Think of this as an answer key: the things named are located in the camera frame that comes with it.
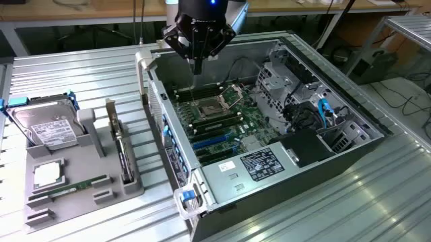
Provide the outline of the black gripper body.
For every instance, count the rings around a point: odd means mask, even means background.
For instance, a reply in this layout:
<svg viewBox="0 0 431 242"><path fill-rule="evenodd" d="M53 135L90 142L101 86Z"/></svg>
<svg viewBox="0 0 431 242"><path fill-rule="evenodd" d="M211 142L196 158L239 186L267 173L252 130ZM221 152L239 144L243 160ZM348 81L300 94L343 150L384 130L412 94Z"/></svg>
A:
<svg viewBox="0 0 431 242"><path fill-rule="evenodd" d="M223 27L227 23L227 7L228 1L224 0L179 0L176 24L196 19Z"/></svg>

